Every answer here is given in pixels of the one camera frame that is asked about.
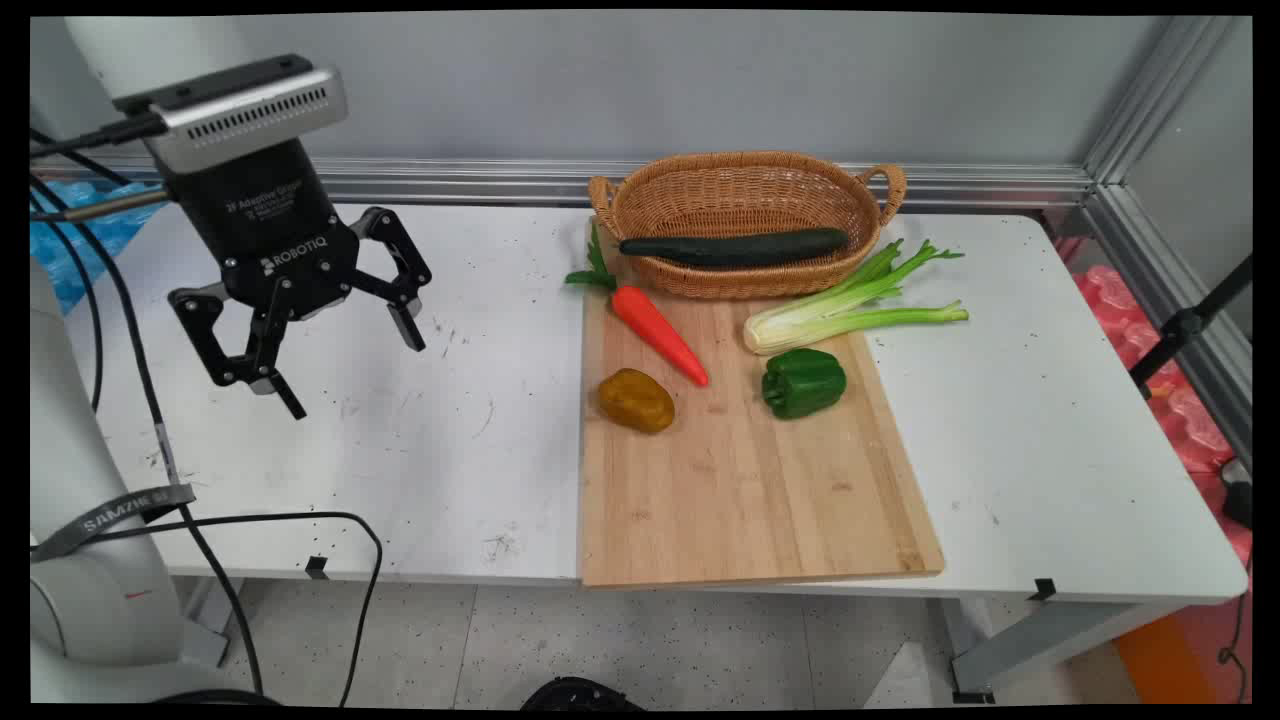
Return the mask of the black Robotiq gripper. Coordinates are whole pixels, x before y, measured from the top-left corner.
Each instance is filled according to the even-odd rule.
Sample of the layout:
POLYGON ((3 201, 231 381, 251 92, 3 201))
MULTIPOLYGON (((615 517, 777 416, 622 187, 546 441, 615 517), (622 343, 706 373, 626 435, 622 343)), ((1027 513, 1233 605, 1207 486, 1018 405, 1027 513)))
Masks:
POLYGON ((433 275, 397 214, 370 208, 349 228, 337 217, 305 146, 297 138, 204 170, 157 169, 212 255, 221 282, 178 288, 168 301, 211 380, 247 384, 256 395, 275 395, 296 420, 306 418, 283 374, 279 348, 291 319, 302 320, 342 302, 340 270, 358 256, 358 240, 381 245, 396 265, 384 281, 358 268, 348 286, 381 299, 404 341, 422 352, 415 318, 419 291, 433 275), (215 325, 230 299, 253 309, 244 351, 229 355, 215 325))

